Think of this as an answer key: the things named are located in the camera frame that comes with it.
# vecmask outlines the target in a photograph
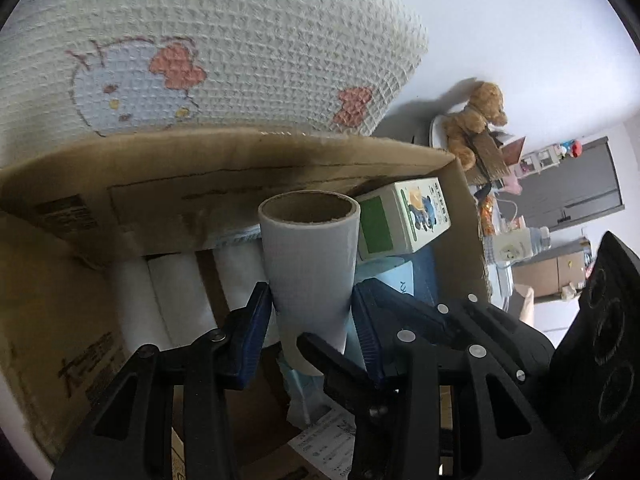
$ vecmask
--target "brown plush toy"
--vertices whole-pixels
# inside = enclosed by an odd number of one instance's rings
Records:
[[[502,110],[502,102],[502,92],[497,84],[482,83],[461,112],[444,119],[442,127],[447,134],[447,148],[460,159],[463,170],[470,170],[476,164],[476,156],[466,145],[464,133],[481,134],[487,124],[504,126],[507,116]]]

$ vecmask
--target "circular hole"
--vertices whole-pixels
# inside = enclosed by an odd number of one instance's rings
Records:
[[[600,306],[600,302],[604,299],[604,293],[607,290],[607,275],[604,269],[600,268],[591,277],[589,284],[588,300],[591,308]]]
[[[611,359],[625,333],[625,311],[618,298],[609,301],[603,309],[593,337],[593,355],[597,364]]]
[[[358,203],[328,191],[292,191],[260,205],[262,214],[280,222],[318,224],[341,220],[357,211]]]
[[[631,364],[624,363],[607,378],[598,404],[598,417],[604,424],[616,420],[625,409],[634,388],[634,375]]]

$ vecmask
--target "green rectangle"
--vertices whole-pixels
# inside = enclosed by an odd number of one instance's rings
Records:
[[[379,196],[360,202],[360,227],[369,254],[390,251],[394,248],[385,208]]]

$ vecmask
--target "hello kitty face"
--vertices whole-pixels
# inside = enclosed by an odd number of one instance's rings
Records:
[[[101,136],[140,126],[169,126],[198,112],[189,88],[206,79],[193,62],[193,43],[156,45],[136,38],[80,55],[71,97],[86,124]]]

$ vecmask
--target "white and green box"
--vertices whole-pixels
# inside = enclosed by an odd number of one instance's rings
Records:
[[[405,180],[356,197],[363,260],[415,253],[450,226],[437,178]]]

